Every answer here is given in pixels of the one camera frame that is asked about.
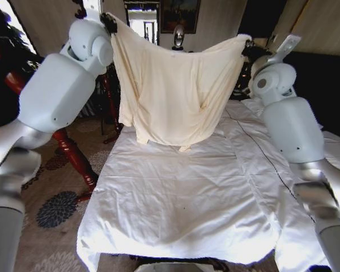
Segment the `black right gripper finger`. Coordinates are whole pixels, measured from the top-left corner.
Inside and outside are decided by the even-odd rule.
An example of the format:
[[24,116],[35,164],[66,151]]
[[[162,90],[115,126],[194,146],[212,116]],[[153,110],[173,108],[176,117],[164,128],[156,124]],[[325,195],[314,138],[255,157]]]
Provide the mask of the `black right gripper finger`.
[[243,56],[248,56],[250,52],[252,51],[252,48],[254,47],[254,41],[253,40],[247,40],[244,45],[244,49],[242,51]]

